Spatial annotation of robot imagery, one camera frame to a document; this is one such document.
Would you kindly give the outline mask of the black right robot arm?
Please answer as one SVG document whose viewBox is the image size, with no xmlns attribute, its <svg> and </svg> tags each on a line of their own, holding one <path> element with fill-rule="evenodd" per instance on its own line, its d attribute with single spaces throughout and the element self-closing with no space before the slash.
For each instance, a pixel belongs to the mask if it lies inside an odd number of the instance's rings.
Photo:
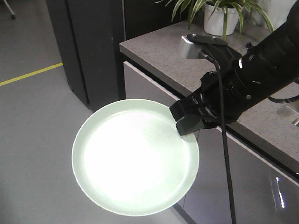
<svg viewBox="0 0 299 224">
<path fill-rule="evenodd" d="M 258 45 L 241 55 L 216 37 L 181 37 L 183 58 L 206 59 L 215 72 L 201 78 L 201 86 L 170 107 L 180 135 L 230 124 L 249 108 L 299 77 L 299 5 L 294 3 L 286 22 Z"/>
</svg>

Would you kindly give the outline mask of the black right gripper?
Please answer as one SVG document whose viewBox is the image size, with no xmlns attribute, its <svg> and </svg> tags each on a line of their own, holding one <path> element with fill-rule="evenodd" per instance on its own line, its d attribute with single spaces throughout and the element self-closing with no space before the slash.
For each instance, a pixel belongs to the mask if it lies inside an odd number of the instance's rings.
<svg viewBox="0 0 299 224">
<path fill-rule="evenodd" d="M 216 71 L 201 78 L 201 86 L 197 90 L 170 106 L 180 135 L 220 126 L 222 117 L 225 124 L 231 124 L 255 105 L 252 94 L 242 93 L 243 84 L 233 70 L 223 76 L 218 63 L 215 67 Z"/>
</svg>

